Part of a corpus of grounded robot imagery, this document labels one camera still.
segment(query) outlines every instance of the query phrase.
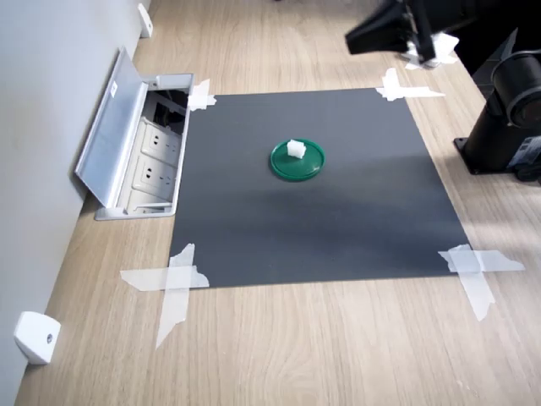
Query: floor power outlet box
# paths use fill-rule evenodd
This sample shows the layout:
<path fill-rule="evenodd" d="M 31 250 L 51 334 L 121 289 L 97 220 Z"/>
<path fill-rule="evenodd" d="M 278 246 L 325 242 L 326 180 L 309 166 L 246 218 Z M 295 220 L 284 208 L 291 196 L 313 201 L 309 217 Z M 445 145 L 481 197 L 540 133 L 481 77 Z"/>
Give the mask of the floor power outlet box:
<path fill-rule="evenodd" d="M 141 77 L 118 54 L 75 168 L 102 204 L 96 220 L 175 214 L 193 86 L 192 74 Z"/>

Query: white tape strip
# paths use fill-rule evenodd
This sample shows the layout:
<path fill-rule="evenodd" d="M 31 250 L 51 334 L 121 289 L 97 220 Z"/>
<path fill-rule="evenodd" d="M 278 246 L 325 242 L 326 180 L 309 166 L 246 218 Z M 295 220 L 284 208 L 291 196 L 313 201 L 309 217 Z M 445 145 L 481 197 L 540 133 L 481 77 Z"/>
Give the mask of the white tape strip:
<path fill-rule="evenodd" d="M 401 87 L 398 81 L 396 69 L 389 68 L 385 76 L 381 78 L 383 87 L 378 87 L 376 90 L 389 102 L 403 97 L 442 97 L 443 93 L 432 91 L 426 86 L 423 87 Z"/>
<path fill-rule="evenodd" d="M 495 303 L 483 272 L 524 271 L 523 264 L 506 258 L 499 251 L 474 251 L 469 244 L 438 254 L 447 261 L 449 271 L 458 273 L 478 321 L 486 317 L 490 304 Z"/>
<path fill-rule="evenodd" d="M 141 292 L 165 290 L 161 304 L 156 349 L 171 330 L 186 320 L 190 288 L 208 288 L 209 280 L 193 266 L 195 245 L 188 244 L 169 259 L 168 268 L 120 271 L 121 278 Z"/>
<path fill-rule="evenodd" d="M 414 70 L 422 67 L 436 68 L 442 63 L 452 64 L 458 61 L 457 58 L 451 56 L 451 52 L 453 52 L 459 42 L 458 38 L 440 32 L 439 34 L 435 34 L 434 36 L 432 36 L 432 42 L 434 43 L 436 58 L 431 59 L 425 65 L 421 65 L 419 63 L 417 49 L 415 49 L 413 43 L 408 43 L 409 50 L 406 53 L 402 54 L 405 59 L 409 60 L 409 63 L 406 65 L 406 69 Z"/>
<path fill-rule="evenodd" d="M 194 112 L 197 109 L 206 110 L 207 106 L 214 106 L 216 98 L 209 95 L 210 79 L 203 80 L 192 89 L 192 94 L 188 96 L 188 107 Z"/>

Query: white cube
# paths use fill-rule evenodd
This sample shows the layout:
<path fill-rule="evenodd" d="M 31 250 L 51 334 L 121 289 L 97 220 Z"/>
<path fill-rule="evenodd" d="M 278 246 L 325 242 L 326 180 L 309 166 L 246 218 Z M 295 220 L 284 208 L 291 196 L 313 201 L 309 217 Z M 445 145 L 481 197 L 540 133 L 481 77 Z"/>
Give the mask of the white cube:
<path fill-rule="evenodd" d="M 303 142 L 291 140 L 287 143 L 287 154 L 289 156 L 295 156 L 298 159 L 303 159 L 304 152 L 306 152 L 306 146 Z"/>

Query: small white block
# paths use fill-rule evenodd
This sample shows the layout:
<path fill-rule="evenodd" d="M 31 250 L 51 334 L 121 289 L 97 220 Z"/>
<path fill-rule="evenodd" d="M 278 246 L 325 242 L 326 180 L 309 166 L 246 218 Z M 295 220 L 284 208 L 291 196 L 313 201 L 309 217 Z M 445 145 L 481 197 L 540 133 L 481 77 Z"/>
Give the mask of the small white block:
<path fill-rule="evenodd" d="M 287 154 L 289 156 L 295 156 L 298 159 L 303 159 L 304 152 L 306 152 L 306 146 L 303 142 L 291 140 L 287 143 Z"/>
<path fill-rule="evenodd" d="M 23 311 L 15 327 L 14 337 L 28 362 L 49 364 L 60 333 L 60 323 L 48 315 Z"/>

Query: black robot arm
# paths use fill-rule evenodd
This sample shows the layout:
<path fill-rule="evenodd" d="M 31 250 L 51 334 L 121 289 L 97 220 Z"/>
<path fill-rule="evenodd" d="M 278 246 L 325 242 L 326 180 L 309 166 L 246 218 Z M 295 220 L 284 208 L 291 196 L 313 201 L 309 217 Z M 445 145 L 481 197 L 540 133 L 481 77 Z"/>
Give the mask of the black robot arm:
<path fill-rule="evenodd" d="M 407 51 L 412 41 L 421 62 L 435 57 L 431 34 L 455 30 L 524 0 L 386 0 L 372 16 L 346 35 L 352 54 Z"/>

